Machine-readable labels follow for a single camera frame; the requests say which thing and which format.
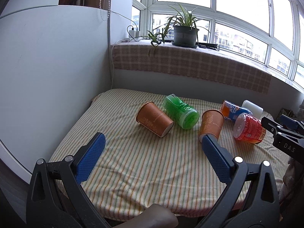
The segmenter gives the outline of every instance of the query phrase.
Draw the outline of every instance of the silver screw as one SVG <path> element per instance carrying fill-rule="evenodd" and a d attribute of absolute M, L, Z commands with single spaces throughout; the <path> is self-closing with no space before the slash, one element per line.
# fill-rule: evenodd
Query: silver screw
<path fill-rule="evenodd" d="M 43 161 L 43 159 L 38 159 L 37 160 L 37 164 L 42 164 L 44 161 Z"/>
<path fill-rule="evenodd" d="M 234 158 L 235 162 L 238 162 L 238 163 L 242 163 L 243 162 L 243 159 L 239 156 L 235 157 Z"/>
<path fill-rule="evenodd" d="M 70 162 L 73 160 L 73 156 L 69 155 L 64 158 L 65 161 Z"/>
<path fill-rule="evenodd" d="M 267 160 L 263 161 L 264 166 L 270 166 L 270 163 Z"/>

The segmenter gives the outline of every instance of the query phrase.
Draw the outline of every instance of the paper cup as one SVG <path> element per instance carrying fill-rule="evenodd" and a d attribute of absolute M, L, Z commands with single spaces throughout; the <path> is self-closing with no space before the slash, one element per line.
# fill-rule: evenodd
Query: paper cup
<path fill-rule="evenodd" d="M 212 134 L 219 139 L 219 134 L 224 123 L 224 116 L 218 110 L 207 110 L 202 115 L 202 124 L 199 132 L 199 140 L 206 134 Z"/>
<path fill-rule="evenodd" d="M 136 121 L 157 134 L 164 137 L 173 126 L 173 121 L 163 113 L 153 102 L 145 103 L 136 115 Z"/>

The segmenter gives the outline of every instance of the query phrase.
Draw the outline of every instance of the window frame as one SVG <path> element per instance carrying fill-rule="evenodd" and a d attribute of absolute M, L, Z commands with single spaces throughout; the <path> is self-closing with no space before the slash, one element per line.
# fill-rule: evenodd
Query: window frame
<path fill-rule="evenodd" d="M 213 43 L 215 37 L 215 24 L 219 23 L 224 26 L 231 27 L 233 29 L 239 30 L 243 33 L 249 34 L 252 37 L 255 37 L 258 40 L 266 43 L 268 45 L 266 57 L 265 57 L 265 66 L 268 67 L 271 50 L 272 48 L 276 49 L 284 56 L 286 56 L 289 60 L 291 60 L 290 68 L 288 71 L 288 79 L 294 80 L 296 74 L 297 65 L 301 65 L 304 67 L 304 63 L 298 60 L 299 57 L 299 49 L 300 49 L 300 21 L 299 21 L 299 11 L 300 8 L 298 7 L 298 3 L 296 0 L 289 0 L 291 3 L 291 12 L 293 17 L 293 47 L 290 50 L 287 46 L 285 46 L 282 42 L 278 39 L 274 38 L 274 9 L 273 9 L 273 0 L 268 0 L 269 4 L 269 33 L 264 32 L 262 29 L 243 21 L 239 18 L 231 16 L 229 14 L 225 14 L 219 11 L 216 11 L 216 0 L 211 0 L 211 8 L 203 7 L 199 5 L 187 4 L 187 3 L 180 3 L 182 6 L 186 6 L 187 9 L 194 11 L 193 15 L 204 20 L 210 21 L 209 23 L 209 31 L 208 34 L 208 43 Z M 145 35 L 147 30 L 152 30 L 152 18 L 153 14 L 171 14 L 175 15 L 175 11 L 168 7 L 167 5 L 174 5 L 176 2 L 166 2 L 166 1 L 157 1 L 157 0 L 141 0 L 136 1 L 133 0 L 133 6 L 141 10 L 140 13 L 140 28 L 141 28 L 141 35 Z M 221 48 L 221 50 L 229 51 L 233 54 L 240 55 L 242 57 L 248 58 L 252 61 L 256 61 L 261 64 L 260 61 L 247 57 L 243 54 L 238 52 L 226 50 Z M 281 72 L 272 68 L 272 70 L 276 71 L 276 74 L 282 74 Z"/>

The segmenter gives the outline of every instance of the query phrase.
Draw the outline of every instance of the striped tablecloth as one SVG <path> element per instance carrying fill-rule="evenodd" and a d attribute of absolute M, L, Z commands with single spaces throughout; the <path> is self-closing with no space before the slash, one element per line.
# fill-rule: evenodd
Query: striped tablecloth
<path fill-rule="evenodd" d="M 226 185 L 219 182 L 198 141 L 201 119 L 190 130 L 183 130 L 175 123 L 163 138 L 135 121 L 139 108 L 147 101 L 155 102 L 164 110 L 161 106 L 164 97 L 125 89 L 100 94 L 51 157 L 50 161 L 59 161 L 66 155 L 74 155 L 96 132 L 104 133 L 105 150 L 89 179 L 82 183 L 102 216 L 129 220 L 153 203 L 169 208 L 176 215 L 202 216 L 224 190 Z M 208 109 L 220 109 L 220 104 L 216 103 L 182 100 L 200 114 Z M 263 116 L 272 118 L 266 112 Z M 260 164 L 268 160 L 279 189 L 288 156 L 272 146 L 272 135 L 267 132 L 262 143 L 253 145 L 236 142 L 232 128 L 232 122 L 224 122 L 219 144 L 248 163 Z M 238 205 L 244 200 L 248 187 L 249 183 L 245 183 Z"/>

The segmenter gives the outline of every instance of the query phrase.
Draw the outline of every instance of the plastic bottle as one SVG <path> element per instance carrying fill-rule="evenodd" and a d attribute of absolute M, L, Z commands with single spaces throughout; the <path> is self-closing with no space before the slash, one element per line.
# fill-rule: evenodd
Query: plastic bottle
<path fill-rule="evenodd" d="M 192 128 L 200 118 L 199 112 L 174 94 L 166 96 L 163 107 L 183 129 Z"/>

